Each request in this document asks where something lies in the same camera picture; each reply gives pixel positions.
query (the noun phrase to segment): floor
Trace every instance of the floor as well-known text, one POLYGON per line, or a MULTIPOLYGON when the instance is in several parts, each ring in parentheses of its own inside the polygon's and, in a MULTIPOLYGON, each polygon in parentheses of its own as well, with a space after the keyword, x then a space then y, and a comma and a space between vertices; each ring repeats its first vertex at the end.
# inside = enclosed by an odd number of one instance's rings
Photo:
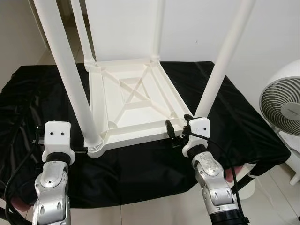
MULTIPOLYGON (((66 27, 73 57, 83 62, 83 51, 75 27, 66 27)), ((39 65, 55 64, 50 51, 39 65)), ((300 183, 289 184, 294 175, 286 164, 274 167, 256 180, 253 196, 242 200, 244 214, 253 225, 299 225, 300 183)), ((32 208, 22 213, 31 220, 32 208)), ((71 209, 72 225, 210 225, 199 185, 189 191, 145 202, 99 209, 71 209)), ((0 219, 0 225, 8 222, 0 219)))

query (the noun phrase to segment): white fan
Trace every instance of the white fan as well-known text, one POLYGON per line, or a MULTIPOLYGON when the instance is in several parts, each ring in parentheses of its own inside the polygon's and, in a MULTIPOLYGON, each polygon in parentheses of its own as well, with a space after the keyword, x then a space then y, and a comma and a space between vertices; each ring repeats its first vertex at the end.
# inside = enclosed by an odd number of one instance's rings
POLYGON ((292 152, 287 164, 296 172, 291 184, 300 180, 300 60, 296 60, 269 81, 260 97, 264 117, 292 152))

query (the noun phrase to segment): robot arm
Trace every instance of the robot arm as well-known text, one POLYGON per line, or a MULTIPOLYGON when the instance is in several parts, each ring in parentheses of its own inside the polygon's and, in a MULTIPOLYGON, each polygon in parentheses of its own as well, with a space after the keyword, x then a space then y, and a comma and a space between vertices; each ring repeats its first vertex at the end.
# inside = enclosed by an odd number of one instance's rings
POLYGON ((192 159, 195 177, 202 188, 207 212, 213 225, 247 225, 248 219, 241 215, 233 193, 224 179, 224 170, 213 155, 206 150, 207 141, 193 136, 210 137, 210 121, 185 115, 187 126, 182 138, 175 137, 171 123, 166 120, 168 135, 184 144, 182 154, 192 159))
POLYGON ((37 201, 33 208, 34 225, 70 225, 68 166, 75 160, 70 148, 68 122, 50 121, 45 124, 45 162, 43 172, 35 181, 37 201))

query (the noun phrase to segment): white mount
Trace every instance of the white mount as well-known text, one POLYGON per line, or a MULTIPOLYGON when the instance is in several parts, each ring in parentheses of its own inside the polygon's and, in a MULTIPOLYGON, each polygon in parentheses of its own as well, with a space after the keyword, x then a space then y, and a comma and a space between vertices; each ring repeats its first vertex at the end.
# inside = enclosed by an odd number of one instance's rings
MULTIPOLYGON (((188 122, 189 126, 191 127, 191 132, 196 135, 201 135, 204 137, 209 138, 210 137, 210 120, 202 117, 202 118, 196 118, 193 120, 190 120, 188 122)), ((185 157, 188 157, 188 150, 191 149, 192 147, 202 144, 207 148, 207 141, 195 137, 195 136, 189 136, 188 143, 182 148, 182 154, 185 157)))
POLYGON ((51 153, 62 152, 70 156, 70 165, 75 161, 75 153, 70 147, 71 124, 69 122, 49 121, 45 124, 43 162, 51 153))

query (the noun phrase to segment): wrinkled fabric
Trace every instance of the wrinkled fabric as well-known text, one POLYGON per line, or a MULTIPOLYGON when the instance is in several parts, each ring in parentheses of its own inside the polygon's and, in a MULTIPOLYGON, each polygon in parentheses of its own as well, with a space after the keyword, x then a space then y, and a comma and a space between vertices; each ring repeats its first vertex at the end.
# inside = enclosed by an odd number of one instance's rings
MULTIPOLYGON (((213 63, 161 64, 190 111, 195 113, 213 63)), ((83 64, 77 64, 77 68, 89 99, 88 73, 83 64)), ((227 77, 208 118, 211 139, 225 149, 234 166, 247 162, 274 166, 290 156, 289 150, 227 77)), ((20 67, 0 94, 1 181, 7 183, 28 152, 36 126, 50 120, 69 121, 71 147, 83 146, 83 136, 57 67, 20 67)), ((229 167, 224 154, 212 143, 209 150, 224 168, 229 167)), ((12 186, 27 204, 36 200, 33 184, 42 171, 42 152, 41 146, 12 186)), ((109 150, 99 158, 78 153, 69 168, 71 207, 106 207, 185 192, 196 183, 190 163, 189 158, 183 157, 181 147, 172 148, 169 139, 109 150)))

